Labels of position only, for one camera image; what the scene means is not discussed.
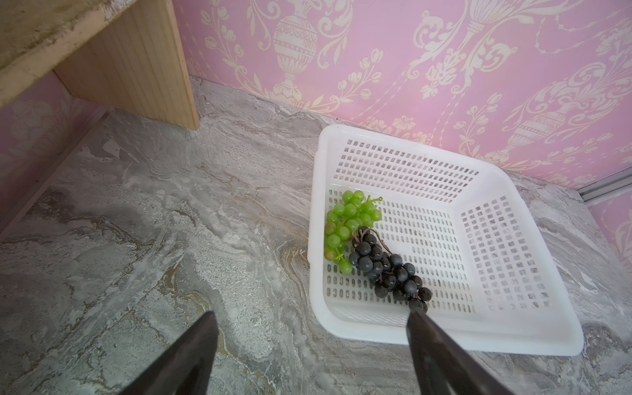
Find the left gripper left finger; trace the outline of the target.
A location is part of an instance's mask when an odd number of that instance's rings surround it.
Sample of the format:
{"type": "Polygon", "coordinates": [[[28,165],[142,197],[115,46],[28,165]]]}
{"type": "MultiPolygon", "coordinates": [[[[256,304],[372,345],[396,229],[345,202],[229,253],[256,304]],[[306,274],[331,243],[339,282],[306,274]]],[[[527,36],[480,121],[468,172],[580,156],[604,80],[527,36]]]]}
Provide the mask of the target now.
{"type": "Polygon", "coordinates": [[[205,394],[217,352],[219,329],[205,312],[123,394],[205,394]]]}

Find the green grape bunch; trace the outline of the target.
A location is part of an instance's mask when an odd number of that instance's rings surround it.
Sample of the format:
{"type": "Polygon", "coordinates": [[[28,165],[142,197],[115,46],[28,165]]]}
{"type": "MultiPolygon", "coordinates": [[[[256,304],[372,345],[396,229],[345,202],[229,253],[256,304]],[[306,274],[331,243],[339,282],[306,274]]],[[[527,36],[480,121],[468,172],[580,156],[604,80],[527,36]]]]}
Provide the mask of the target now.
{"type": "Polygon", "coordinates": [[[359,258],[352,257],[355,245],[381,222],[383,214],[378,204],[382,197],[371,197],[361,190],[333,192],[332,207],[325,215],[324,258],[334,263],[340,273],[351,274],[359,258]]]}

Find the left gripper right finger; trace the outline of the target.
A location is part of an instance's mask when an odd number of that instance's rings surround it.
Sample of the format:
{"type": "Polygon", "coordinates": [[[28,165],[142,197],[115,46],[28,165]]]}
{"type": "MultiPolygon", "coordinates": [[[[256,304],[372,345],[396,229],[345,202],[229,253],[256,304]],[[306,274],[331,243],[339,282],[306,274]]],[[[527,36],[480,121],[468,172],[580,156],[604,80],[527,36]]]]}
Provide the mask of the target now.
{"type": "Polygon", "coordinates": [[[407,335],[422,394],[511,393],[422,309],[411,309],[407,335]]]}

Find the white plastic basket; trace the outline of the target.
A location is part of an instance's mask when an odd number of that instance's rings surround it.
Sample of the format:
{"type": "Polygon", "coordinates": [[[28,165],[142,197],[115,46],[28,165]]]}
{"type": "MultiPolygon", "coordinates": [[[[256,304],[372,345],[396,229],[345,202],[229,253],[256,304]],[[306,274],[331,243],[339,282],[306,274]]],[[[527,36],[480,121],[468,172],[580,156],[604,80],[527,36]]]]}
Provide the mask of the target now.
{"type": "Polygon", "coordinates": [[[347,125],[319,136],[309,224],[309,299],[319,323],[350,340],[407,344],[409,309],[324,257],[327,213],[348,191],[375,199],[375,230],[416,266],[428,314],[477,352],[576,356],[584,334],[528,206],[484,161],[347,125]]]}

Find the wooden shelf unit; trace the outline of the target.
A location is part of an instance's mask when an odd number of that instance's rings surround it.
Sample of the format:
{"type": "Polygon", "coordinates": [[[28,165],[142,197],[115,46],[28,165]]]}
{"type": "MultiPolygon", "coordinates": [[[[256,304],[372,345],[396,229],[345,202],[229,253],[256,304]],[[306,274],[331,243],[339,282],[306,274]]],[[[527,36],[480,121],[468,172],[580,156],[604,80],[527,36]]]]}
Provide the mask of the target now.
{"type": "Polygon", "coordinates": [[[82,100],[199,127],[171,1],[3,1],[1,104],[49,72],[82,100]]]}

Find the black grape bunch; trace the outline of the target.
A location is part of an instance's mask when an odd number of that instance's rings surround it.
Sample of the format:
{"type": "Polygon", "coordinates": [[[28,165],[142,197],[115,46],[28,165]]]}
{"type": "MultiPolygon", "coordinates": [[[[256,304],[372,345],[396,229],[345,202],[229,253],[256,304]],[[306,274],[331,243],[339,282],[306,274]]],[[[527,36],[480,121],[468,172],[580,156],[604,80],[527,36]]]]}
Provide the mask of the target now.
{"type": "Polygon", "coordinates": [[[350,253],[338,260],[340,271],[356,271],[366,278],[377,300],[428,312],[432,291],[424,285],[416,267],[406,263],[402,255],[391,252],[376,230],[360,227],[352,234],[350,253]]]}

